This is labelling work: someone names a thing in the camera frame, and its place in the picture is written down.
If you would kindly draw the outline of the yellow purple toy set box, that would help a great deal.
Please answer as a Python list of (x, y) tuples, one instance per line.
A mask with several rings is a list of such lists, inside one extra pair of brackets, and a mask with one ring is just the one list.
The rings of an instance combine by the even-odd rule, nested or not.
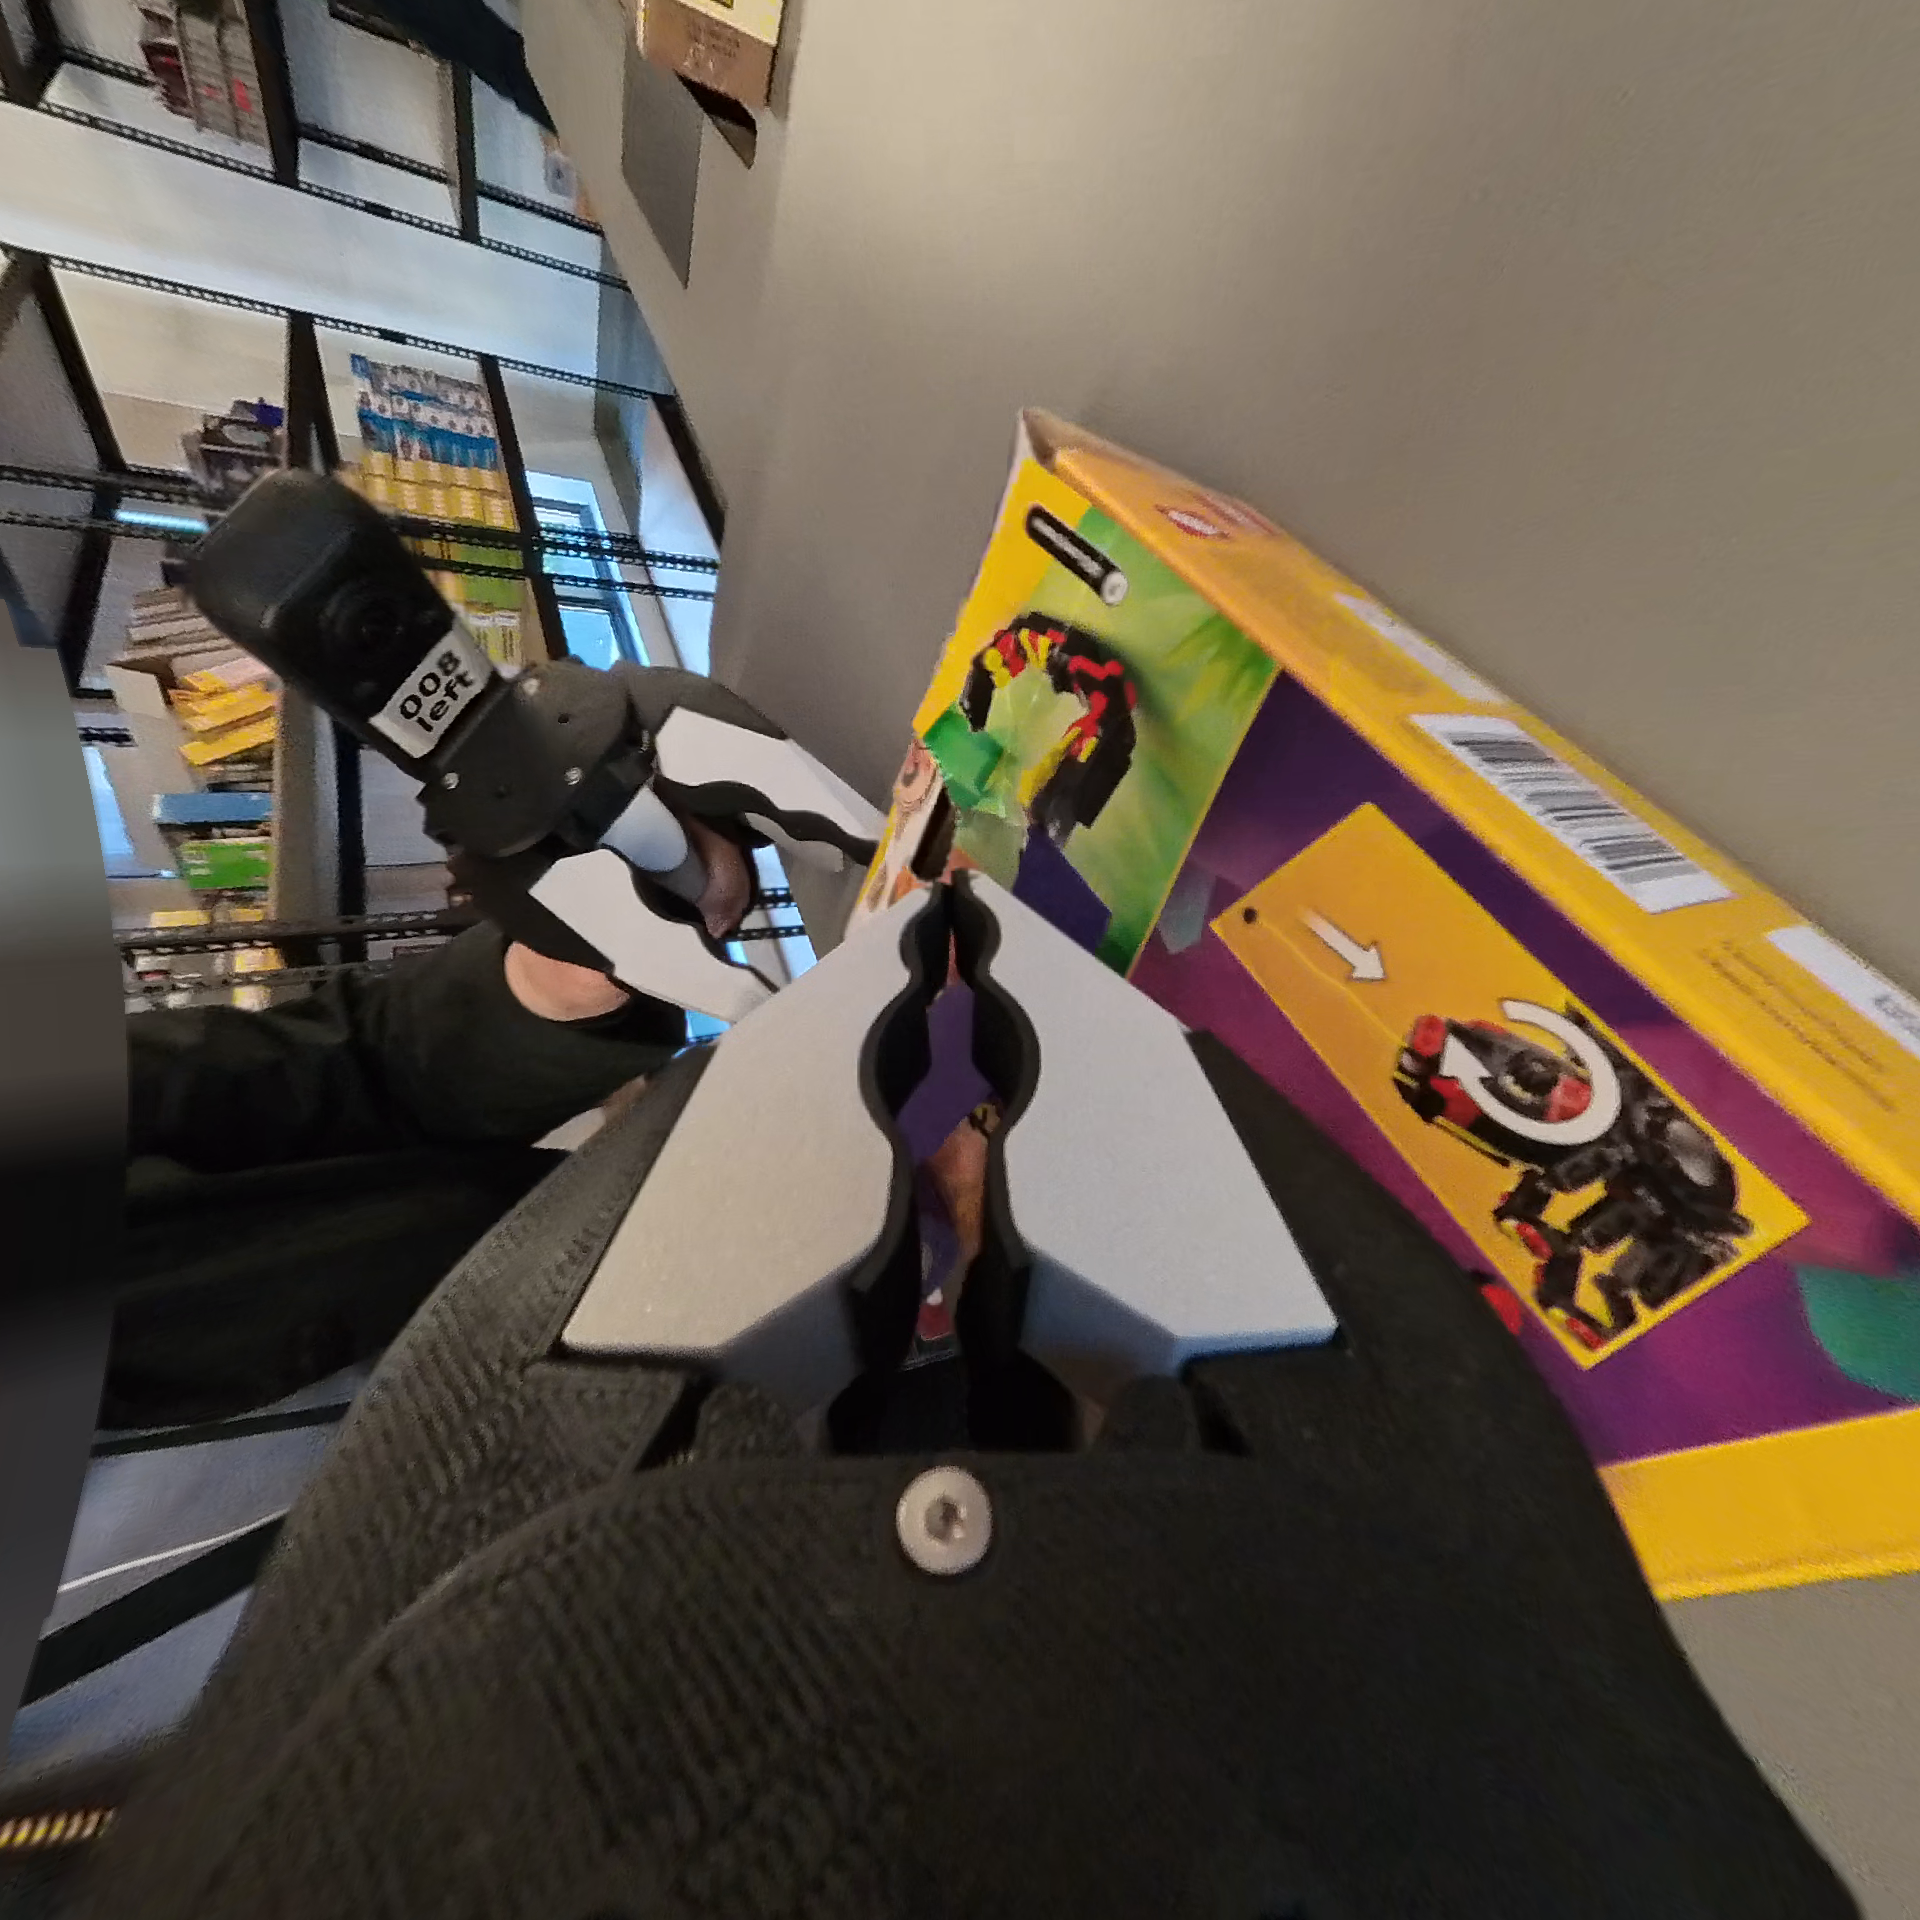
[(848, 922), (945, 865), (1428, 1224), (1658, 1595), (1916, 1572), (1916, 995), (1253, 506), (1020, 414)]

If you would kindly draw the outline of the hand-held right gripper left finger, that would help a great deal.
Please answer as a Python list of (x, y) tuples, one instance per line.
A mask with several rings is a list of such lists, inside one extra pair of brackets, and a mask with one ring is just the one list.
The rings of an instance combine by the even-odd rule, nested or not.
[(910, 892), (710, 1047), (559, 1334), (777, 1400), (895, 1372), (922, 1300), (900, 1111), (932, 1064), (947, 899)]

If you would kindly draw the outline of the person's left hand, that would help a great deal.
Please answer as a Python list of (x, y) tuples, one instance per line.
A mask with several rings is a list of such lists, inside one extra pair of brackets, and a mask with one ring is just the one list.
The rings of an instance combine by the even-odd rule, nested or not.
[[(703, 886), (696, 909), (715, 942), (729, 938), (754, 904), (756, 878), (747, 854), (727, 833), (700, 820), (683, 822), (688, 846), (697, 854)], [(502, 974), (521, 1007), (539, 1020), (581, 1024), (610, 1018), (631, 994), (613, 978), (545, 955), (521, 942), (502, 952)]]

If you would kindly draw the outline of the person's left forearm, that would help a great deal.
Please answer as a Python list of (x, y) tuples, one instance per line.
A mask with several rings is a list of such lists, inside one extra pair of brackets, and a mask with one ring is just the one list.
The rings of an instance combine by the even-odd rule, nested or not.
[(265, 1009), (129, 1016), (128, 1159), (239, 1172), (538, 1145), (683, 1047), (683, 1012), (641, 995), (608, 1018), (536, 1018), (504, 978), (509, 944), (482, 924)]

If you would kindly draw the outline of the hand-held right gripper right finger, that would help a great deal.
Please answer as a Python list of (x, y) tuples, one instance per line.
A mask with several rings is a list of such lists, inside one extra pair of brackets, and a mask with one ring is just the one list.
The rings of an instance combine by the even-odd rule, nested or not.
[(1065, 1384), (1326, 1346), (1331, 1304), (1177, 1018), (987, 875), (955, 879), (985, 1148), (967, 1354)]

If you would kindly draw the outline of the stack of blue yellow boxes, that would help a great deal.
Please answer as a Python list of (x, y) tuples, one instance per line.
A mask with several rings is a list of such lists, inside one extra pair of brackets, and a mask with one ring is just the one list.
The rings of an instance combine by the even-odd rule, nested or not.
[(526, 661), (515, 502), (482, 384), (390, 358), (348, 358), (359, 443), (348, 483), (403, 521), (426, 568), (491, 663)]

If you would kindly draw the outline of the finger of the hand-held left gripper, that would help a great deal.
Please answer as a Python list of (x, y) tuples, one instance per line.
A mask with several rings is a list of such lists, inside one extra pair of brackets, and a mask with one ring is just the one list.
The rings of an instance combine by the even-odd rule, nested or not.
[(710, 925), (708, 897), (735, 911), (754, 897), (745, 860), (726, 837), (689, 840), (669, 870), (640, 867), (613, 847), (476, 860), (476, 906), (517, 948), (627, 995), (733, 1024), (771, 1000), (776, 983), (727, 952), (737, 924)]
[(729, 685), (626, 665), (621, 688), (650, 744), (648, 786), (669, 809), (786, 851), (871, 861), (884, 811)]

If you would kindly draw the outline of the person's white shirt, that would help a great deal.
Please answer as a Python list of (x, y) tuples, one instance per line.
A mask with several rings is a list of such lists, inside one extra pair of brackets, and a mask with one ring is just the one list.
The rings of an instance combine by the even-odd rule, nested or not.
[(283, 1518), (336, 1433), (336, 1424), (303, 1426), (89, 1462), (40, 1633)]

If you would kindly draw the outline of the brown cardboard box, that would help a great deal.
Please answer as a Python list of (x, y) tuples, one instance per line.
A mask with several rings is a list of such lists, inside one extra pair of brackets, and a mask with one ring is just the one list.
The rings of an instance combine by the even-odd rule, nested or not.
[(771, 100), (786, 2), (636, 2), (641, 60), (758, 111)]

